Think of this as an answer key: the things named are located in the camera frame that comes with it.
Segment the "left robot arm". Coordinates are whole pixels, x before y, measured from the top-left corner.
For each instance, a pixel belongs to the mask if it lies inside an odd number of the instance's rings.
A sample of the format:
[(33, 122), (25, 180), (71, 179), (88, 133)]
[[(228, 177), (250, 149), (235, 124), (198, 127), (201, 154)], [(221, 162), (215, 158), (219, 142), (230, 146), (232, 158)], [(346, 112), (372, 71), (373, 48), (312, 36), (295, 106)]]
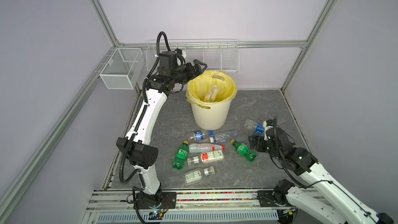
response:
[(159, 150), (150, 145), (154, 124), (175, 84), (185, 85), (207, 68), (206, 63), (195, 59), (179, 68), (159, 66), (157, 72), (154, 67), (150, 70), (143, 82), (143, 102), (133, 125), (125, 137), (118, 138), (116, 142), (122, 152), (119, 163), (121, 184), (128, 184), (138, 174), (142, 186), (138, 190), (152, 201), (159, 197), (162, 190), (155, 169)]

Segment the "clear bottle yellow label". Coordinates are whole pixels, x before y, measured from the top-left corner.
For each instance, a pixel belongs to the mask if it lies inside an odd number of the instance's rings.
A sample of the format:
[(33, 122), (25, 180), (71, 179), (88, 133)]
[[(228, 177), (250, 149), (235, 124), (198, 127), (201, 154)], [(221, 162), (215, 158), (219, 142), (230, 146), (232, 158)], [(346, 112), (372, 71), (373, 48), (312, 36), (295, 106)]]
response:
[(203, 98), (204, 102), (213, 103), (219, 102), (222, 95), (222, 89), (218, 84), (211, 84)]

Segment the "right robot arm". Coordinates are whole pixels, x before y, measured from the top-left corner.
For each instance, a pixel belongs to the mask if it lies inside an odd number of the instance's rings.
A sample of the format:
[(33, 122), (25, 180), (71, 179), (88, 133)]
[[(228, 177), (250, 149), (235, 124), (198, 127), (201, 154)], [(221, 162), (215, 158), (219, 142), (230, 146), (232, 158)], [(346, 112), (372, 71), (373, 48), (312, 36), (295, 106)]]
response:
[(260, 202), (301, 209), (324, 224), (394, 222), (388, 214), (378, 213), (357, 199), (328, 173), (310, 151), (295, 147), (281, 128), (269, 127), (263, 136), (251, 135), (248, 141), (256, 151), (277, 159), (290, 177), (289, 180), (281, 180), (273, 192), (260, 191)]

